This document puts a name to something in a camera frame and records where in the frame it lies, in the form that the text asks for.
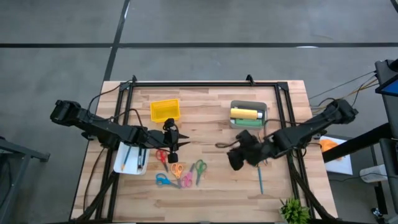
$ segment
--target gray floor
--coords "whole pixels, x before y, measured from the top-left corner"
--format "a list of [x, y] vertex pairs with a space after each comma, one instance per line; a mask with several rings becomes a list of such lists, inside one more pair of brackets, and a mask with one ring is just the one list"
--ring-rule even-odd
[[[123, 0], [0, 1], [0, 42], [112, 42], [122, 5]], [[138, 0], [130, 3], [121, 42], [393, 42], [397, 22], [388, 0]], [[77, 128], [57, 126], [49, 115], [57, 99], [87, 105], [99, 93], [109, 52], [0, 49], [0, 135], [51, 153], [48, 163], [29, 166], [15, 223], [69, 217], [87, 142]], [[305, 80], [312, 96], [397, 53], [397, 48], [119, 49], [111, 80], [133, 74], [140, 80], [242, 80], [251, 74], [258, 80]], [[365, 80], [311, 103], [343, 96]], [[357, 119], [332, 126], [330, 133], [354, 137], [387, 121], [373, 89], [361, 92], [355, 105]], [[366, 153], [353, 155], [355, 170], [371, 166]], [[370, 185], [354, 180], [331, 186], [341, 218], [374, 222]], [[356, 186], [363, 190], [354, 191]], [[391, 202], [389, 212], [394, 213]]]

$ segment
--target green plant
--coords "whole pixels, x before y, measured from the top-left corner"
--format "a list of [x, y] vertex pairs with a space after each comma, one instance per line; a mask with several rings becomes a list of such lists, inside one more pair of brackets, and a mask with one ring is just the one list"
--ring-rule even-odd
[[284, 203], [282, 200], [280, 213], [288, 224], [306, 224], [310, 218], [307, 207], [302, 207], [299, 199], [288, 198]]

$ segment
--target wooden tabletop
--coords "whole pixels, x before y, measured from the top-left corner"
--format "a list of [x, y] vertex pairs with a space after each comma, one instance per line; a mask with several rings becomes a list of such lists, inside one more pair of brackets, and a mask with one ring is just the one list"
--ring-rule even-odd
[[[312, 117], [304, 82], [287, 81], [297, 121]], [[111, 90], [120, 82], [104, 82], [102, 92]], [[284, 112], [289, 119], [282, 94]], [[97, 115], [104, 118], [114, 115], [118, 91], [101, 96]], [[231, 100], [260, 101], [267, 104], [268, 118], [279, 119], [275, 92], [272, 87], [145, 87], [134, 88], [132, 108], [138, 110], [144, 126], [162, 129], [163, 124], [150, 121], [150, 103], [158, 100], [178, 98], [181, 118], [176, 122], [181, 134], [190, 137], [190, 144], [178, 151], [179, 162], [185, 174], [192, 163], [203, 159], [208, 167], [201, 177], [199, 186], [189, 189], [175, 189], [155, 184], [155, 175], [164, 173], [163, 165], [150, 150], [145, 175], [120, 175], [118, 196], [114, 209], [114, 222], [278, 222], [278, 209], [282, 200], [292, 196], [286, 157], [269, 159], [267, 166], [261, 166], [264, 195], [260, 192], [257, 169], [246, 164], [241, 170], [232, 170], [226, 152], [217, 149], [216, 142], [231, 142], [241, 129], [229, 126]], [[138, 124], [131, 112], [129, 124]], [[279, 122], [270, 121], [267, 133], [280, 129]], [[102, 147], [98, 142], [89, 143], [83, 170], [73, 206], [72, 218], [83, 212], [83, 196], [94, 162]], [[101, 157], [91, 181], [87, 205], [98, 193], [103, 173], [105, 153]], [[337, 217], [333, 196], [317, 145], [307, 147], [304, 157], [310, 188], [320, 203]], [[175, 182], [169, 172], [168, 178]], [[103, 216], [108, 211], [109, 193], [105, 200]]]

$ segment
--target gray container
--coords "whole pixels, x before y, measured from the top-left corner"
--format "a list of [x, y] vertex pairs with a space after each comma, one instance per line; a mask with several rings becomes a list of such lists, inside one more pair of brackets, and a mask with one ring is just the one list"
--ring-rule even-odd
[[[265, 120], [267, 119], [267, 105], [262, 102], [253, 102], [253, 101], [242, 101], [242, 100], [233, 100], [231, 102], [231, 108], [239, 108], [239, 109], [248, 109], [248, 110], [256, 110], [256, 111], [261, 111], [263, 113], [262, 115], [262, 124], [264, 124]], [[261, 127], [254, 127], [254, 126], [243, 126], [243, 125], [237, 125], [231, 122], [231, 118], [229, 117], [229, 125], [231, 128], [238, 128], [238, 129], [262, 129]]]

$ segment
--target yellow basket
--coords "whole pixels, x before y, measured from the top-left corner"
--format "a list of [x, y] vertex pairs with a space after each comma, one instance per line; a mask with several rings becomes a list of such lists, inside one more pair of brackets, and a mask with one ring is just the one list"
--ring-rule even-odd
[[150, 120], [161, 123], [169, 118], [180, 119], [180, 103], [178, 99], [162, 100], [150, 103]]

